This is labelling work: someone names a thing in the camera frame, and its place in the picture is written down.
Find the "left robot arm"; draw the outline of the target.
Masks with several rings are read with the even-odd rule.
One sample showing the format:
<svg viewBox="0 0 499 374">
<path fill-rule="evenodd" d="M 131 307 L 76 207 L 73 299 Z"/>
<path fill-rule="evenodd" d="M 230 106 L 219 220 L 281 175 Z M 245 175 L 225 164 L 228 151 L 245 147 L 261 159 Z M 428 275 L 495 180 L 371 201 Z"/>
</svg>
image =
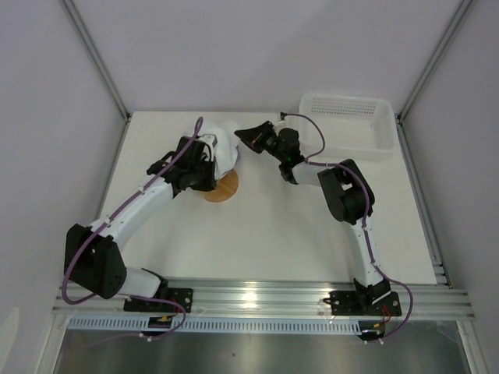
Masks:
<svg viewBox="0 0 499 374">
<path fill-rule="evenodd" d="M 128 267 L 122 250 L 135 232 L 179 193 L 192 189 L 214 190 L 220 174 L 213 133 L 183 136 L 176 150 L 155 161 L 145 172 L 137 190 L 113 213 L 92 224 L 74 224 L 66 234 L 62 297 L 70 305 L 66 288 L 70 282 L 87 289 L 90 296 L 110 299 L 116 295 L 138 296 L 152 312 L 168 303 L 165 280 L 144 269 Z"/>
</svg>

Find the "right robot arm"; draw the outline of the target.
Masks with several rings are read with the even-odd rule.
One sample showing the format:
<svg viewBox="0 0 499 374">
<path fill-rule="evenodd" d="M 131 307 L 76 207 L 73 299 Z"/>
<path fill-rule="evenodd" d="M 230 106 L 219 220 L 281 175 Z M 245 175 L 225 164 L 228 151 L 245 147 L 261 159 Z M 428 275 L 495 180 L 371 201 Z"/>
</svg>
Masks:
<svg viewBox="0 0 499 374">
<path fill-rule="evenodd" d="M 374 314 L 391 293 L 391 286 L 379 270 L 370 228 L 375 198 L 356 162 L 352 159 L 339 164 L 308 161 L 300 150 L 299 133 L 290 128 L 276 131 L 271 122 L 237 130 L 235 135 L 253 152 L 266 151 L 276 158 L 286 182 L 321 188 L 332 217 L 344 225 L 352 249 L 355 299 L 344 308 Z"/>
</svg>

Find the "wooden hat stand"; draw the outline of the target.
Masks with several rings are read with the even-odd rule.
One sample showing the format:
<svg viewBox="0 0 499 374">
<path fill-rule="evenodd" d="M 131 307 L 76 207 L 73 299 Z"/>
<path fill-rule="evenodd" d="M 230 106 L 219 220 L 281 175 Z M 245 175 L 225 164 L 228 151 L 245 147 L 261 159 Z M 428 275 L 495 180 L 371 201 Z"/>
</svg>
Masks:
<svg viewBox="0 0 499 374">
<path fill-rule="evenodd" d="M 222 203 L 231 199 L 239 187 L 239 176 L 236 170 L 231 170 L 223 178 L 217 181 L 214 190 L 202 192 L 201 196 L 210 203 Z"/>
</svg>

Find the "white baseball cap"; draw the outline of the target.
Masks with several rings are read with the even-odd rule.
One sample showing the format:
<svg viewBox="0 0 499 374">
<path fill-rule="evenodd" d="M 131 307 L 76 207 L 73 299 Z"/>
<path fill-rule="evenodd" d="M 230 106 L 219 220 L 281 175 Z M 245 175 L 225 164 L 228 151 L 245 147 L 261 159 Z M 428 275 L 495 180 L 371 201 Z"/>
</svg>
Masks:
<svg viewBox="0 0 499 374">
<path fill-rule="evenodd" d="M 238 129 L 239 125 L 232 121 L 213 122 L 204 119 L 197 133 L 197 138 L 193 141 L 193 145 L 200 144 L 201 154 L 215 163 L 214 177 L 216 181 L 223 178 L 235 167 L 239 138 L 234 131 Z M 214 134 L 217 137 L 218 143 L 215 147 L 214 158 L 210 158 L 206 144 L 200 140 L 204 134 Z"/>
</svg>

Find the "lavender LA baseball cap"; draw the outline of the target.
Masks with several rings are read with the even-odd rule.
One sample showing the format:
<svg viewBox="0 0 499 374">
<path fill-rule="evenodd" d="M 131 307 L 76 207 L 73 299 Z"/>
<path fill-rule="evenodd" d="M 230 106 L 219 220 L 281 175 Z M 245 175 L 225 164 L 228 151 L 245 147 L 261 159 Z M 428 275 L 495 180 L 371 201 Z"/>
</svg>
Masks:
<svg viewBox="0 0 499 374">
<path fill-rule="evenodd" d="M 242 158 L 242 155 L 241 155 L 240 150 L 238 149 L 237 150 L 237 157 L 236 157 L 235 165 L 240 164 L 241 158 Z"/>
</svg>

